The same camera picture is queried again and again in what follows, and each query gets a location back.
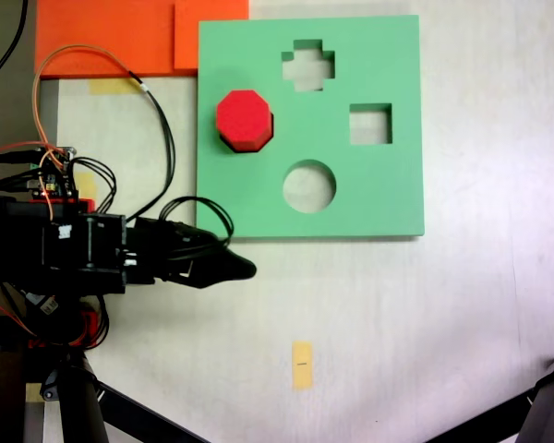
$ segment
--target hole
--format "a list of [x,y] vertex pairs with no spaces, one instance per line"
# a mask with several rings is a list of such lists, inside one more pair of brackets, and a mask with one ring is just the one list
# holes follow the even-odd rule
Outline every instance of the hole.
[[295,40],[282,61],[283,79],[293,81],[298,92],[323,90],[324,80],[334,78],[334,51],[323,52],[322,40]]
[[391,143],[391,104],[352,104],[349,114],[352,145]]
[[283,196],[293,209],[308,214],[327,208],[336,193],[334,174],[315,160],[296,163],[285,177]]

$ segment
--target green foam board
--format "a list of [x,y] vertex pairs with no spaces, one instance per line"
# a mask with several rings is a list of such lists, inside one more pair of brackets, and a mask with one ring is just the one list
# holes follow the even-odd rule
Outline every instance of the green foam board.
[[[296,91],[283,60],[317,41],[334,78]],[[271,107],[274,136],[260,152],[234,153],[219,137],[215,110],[231,90],[255,90]],[[391,142],[353,145],[355,109],[389,110]],[[424,233],[418,17],[202,22],[198,118],[198,195],[228,210],[236,236]],[[283,196],[288,172],[307,161],[336,180],[331,204],[311,214]],[[197,226],[222,231],[203,207]]]

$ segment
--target orange wire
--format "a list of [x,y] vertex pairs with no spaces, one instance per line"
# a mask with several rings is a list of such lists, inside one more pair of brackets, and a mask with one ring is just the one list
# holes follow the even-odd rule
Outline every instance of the orange wire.
[[31,146],[31,145],[39,145],[39,146],[44,146],[48,152],[50,152],[50,156],[52,158],[52,161],[57,165],[58,168],[62,168],[64,165],[56,159],[56,157],[54,156],[54,154],[51,152],[52,150],[55,150],[61,154],[64,154],[65,151],[62,150],[61,148],[57,148],[56,146],[52,145],[51,143],[46,143],[46,142],[43,142],[43,141],[20,141],[19,143],[11,143],[9,145],[5,145],[5,146],[2,146],[0,147],[0,152],[4,151],[4,150],[12,150],[14,148],[19,148],[21,146]]
[[[43,167],[43,163],[45,162],[45,159],[49,155],[50,151],[47,150],[39,162],[39,169]],[[45,188],[45,182],[43,181],[42,175],[39,175],[39,184],[41,185],[41,190],[43,191],[43,194],[45,195],[45,202],[47,203],[47,207],[49,208],[49,221],[52,222],[54,220],[54,206],[52,205],[52,201],[49,199],[49,194],[47,193],[47,189]]]
[[95,46],[93,44],[67,44],[66,46],[62,46],[49,55],[45,57],[43,62],[39,65],[37,68],[37,73],[35,74],[35,79],[33,80],[33,92],[32,92],[32,106],[33,106],[33,120],[35,121],[35,127],[37,127],[37,132],[39,133],[39,137],[42,141],[45,143],[48,142],[47,135],[45,134],[45,131],[43,129],[43,126],[41,124],[41,118],[39,117],[39,83],[41,81],[41,74],[45,67],[49,65],[49,63],[53,60],[53,58],[63,52],[66,51],[77,51],[77,50],[89,50],[94,51],[96,53],[104,54],[111,58],[113,61],[115,61],[117,64],[119,64],[121,67],[125,69],[125,71],[130,72],[129,68],[121,61],[119,60],[113,53],[107,51],[106,49]]
[[12,150],[14,148],[19,148],[21,146],[47,146],[49,149],[56,150],[61,154],[65,153],[65,151],[62,150],[61,148],[57,148],[56,146],[49,143],[45,143],[43,141],[20,141],[19,143],[11,143],[9,145],[1,146],[0,152],[3,152],[5,150]]
[[22,327],[24,330],[26,330],[30,335],[37,337],[36,334],[34,334],[29,328],[27,328],[20,319],[15,316],[14,314],[9,313],[6,311],[2,306],[0,306],[0,311],[9,316],[15,323],[17,323],[20,327]]

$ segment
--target black clamp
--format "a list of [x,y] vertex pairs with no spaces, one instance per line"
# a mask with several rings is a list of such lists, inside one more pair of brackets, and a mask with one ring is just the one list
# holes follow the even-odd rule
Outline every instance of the black clamp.
[[80,350],[70,350],[69,353],[60,361],[58,367],[54,369],[51,374],[41,384],[39,393],[45,401],[57,401],[59,400],[59,393],[57,390],[57,383],[62,373],[65,371],[79,371],[82,376],[86,377],[91,383],[98,388],[99,381],[92,372],[89,361],[84,355],[84,352]]

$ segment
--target orange foam board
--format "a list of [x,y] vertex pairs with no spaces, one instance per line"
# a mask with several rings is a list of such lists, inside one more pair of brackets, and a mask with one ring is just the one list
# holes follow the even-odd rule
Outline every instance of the orange foam board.
[[199,23],[248,19],[248,0],[175,0],[175,71],[195,76],[199,66]]
[[[139,76],[197,75],[199,22],[247,19],[248,0],[37,0],[35,68],[66,44],[101,46]],[[58,55],[42,78],[126,73],[91,51]]]
[[[65,44],[101,46],[141,76],[174,71],[175,0],[38,0],[35,68]],[[103,55],[58,55],[43,78],[118,77],[124,71]]]

